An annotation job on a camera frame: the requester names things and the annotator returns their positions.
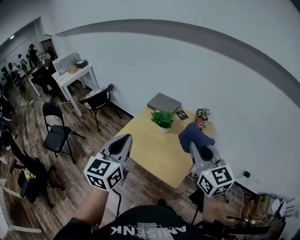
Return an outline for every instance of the black chair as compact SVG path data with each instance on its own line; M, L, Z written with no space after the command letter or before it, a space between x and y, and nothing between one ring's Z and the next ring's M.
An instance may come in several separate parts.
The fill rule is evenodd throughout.
M19 75L15 71L11 71L10 76L13 80L14 85L21 91L21 93L25 92L25 85L23 81L20 79Z
M55 97L59 97L61 101L65 101L59 85L51 76L53 73L55 73L55 70L53 71L52 68L54 69L52 63L49 65L48 70L42 66L36 72L32 73L33 79L31 81L34 84L42 87L42 90L45 94L52 96L50 102L52 102Z
M46 139L44 140L43 147L54 152L55 156L57 157L56 153L63 152L71 156L73 163L75 164L75 160L73 158L73 154L70 148L70 144L68 141L69 134L77 135L79 137L82 137L85 139L85 137L79 135L76 132L73 132L69 127L65 126L64 119L62 117L62 112L60 107L56 103L45 103L43 105L43 115L44 120L47 128L48 135ZM53 125L47 123L46 116L56 116L61 119L62 126L61 125ZM62 148L67 141L67 145L69 147L70 153L62 151Z
M99 108L108 105L110 106L113 111L118 115L118 117L121 119L122 117L119 115L117 110L110 104L110 91L113 89L113 85L109 84L106 89L96 89L91 91L88 95L86 95L84 98L78 100L81 104L83 104L92 114L91 111L94 112L95 120L98 128L98 132L100 132L98 120L97 120L97 112Z
M10 145L13 154L23 163L23 166L18 165L17 160L15 159L10 167L11 174L15 168L21 170L18 178L18 184L21 188L20 196L22 198L26 197L30 203L34 203L39 194L43 193L46 196L46 200L50 208L52 209L54 205L50 203L47 187L60 188L61 191L65 190L63 186L55 186L48 182L51 172L55 171L56 167L51 166L49 170L46 171L45 165L41 163L38 158L31 158L25 151L25 154L23 154L11 136ZM23 171L24 168L27 168L28 171L34 174L36 177L27 181Z

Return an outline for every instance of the person's arm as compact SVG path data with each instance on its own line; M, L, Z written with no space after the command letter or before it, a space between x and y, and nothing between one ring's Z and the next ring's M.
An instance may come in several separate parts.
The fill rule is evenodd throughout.
M91 228L103 218L108 192L93 187L74 217L54 237L54 240L92 239Z
M81 220L91 226L100 224L108 198L107 191L93 187L88 197L74 214L74 218Z

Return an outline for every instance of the black folding chair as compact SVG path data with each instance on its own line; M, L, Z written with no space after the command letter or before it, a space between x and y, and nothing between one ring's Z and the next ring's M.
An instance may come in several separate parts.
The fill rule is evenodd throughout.
M19 75L15 71L11 71L10 75L14 85L21 91L21 93L25 92L26 87L23 81L19 78Z
M97 120L97 112L100 107L103 107L105 105L108 105L112 108L112 110L118 115L118 117L121 119L122 117L119 115L117 110L110 104L110 91L113 89L113 85L109 84L106 89L96 89L91 91L88 95L86 95L84 98L78 100L81 104L83 104L89 111L94 112L95 120L98 128L98 132L100 132L98 120Z
M49 182L50 174L52 171L56 171L56 167L52 165L49 170L46 171L45 165L41 163L37 157L32 158L25 151L23 154L11 136L10 144L13 154L24 164L23 166L18 165L15 159L10 166L11 174L15 168L21 170L18 178L18 184L21 188L20 196L22 198L26 197L30 203L34 203L39 194L43 193L52 209L54 205L50 203L47 187L60 188L61 191L65 190L63 186L54 185ZM23 171L24 168L27 168L30 173L34 174L35 178L27 181Z
M44 140L43 147L54 152L55 156L57 157L56 153L63 152L71 156L73 163L75 164L75 160L73 158L73 154L70 148L70 144L68 141L69 134L77 135L79 137L82 137L85 139L85 137L79 135L78 133L72 131L69 127L65 126L64 119L62 117L62 112L60 107L56 103L45 103L43 105L43 115L44 120L47 128L48 135L46 139ZM61 125L53 125L47 123L46 116L56 116L61 119L62 126ZM62 148L67 141L67 145L69 147L70 153L62 151Z

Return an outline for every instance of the white pot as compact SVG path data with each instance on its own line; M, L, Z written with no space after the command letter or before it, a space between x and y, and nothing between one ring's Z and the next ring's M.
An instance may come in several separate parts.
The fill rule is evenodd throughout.
M163 127L160 127L159 125L157 127L162 133L167 133L170 130L170 128L163 128Z

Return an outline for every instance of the power outlet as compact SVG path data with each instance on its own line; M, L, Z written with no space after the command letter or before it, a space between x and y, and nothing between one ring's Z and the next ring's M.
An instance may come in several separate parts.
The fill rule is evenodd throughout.
M243 176L250 178L251 174L248 171L244 171Z

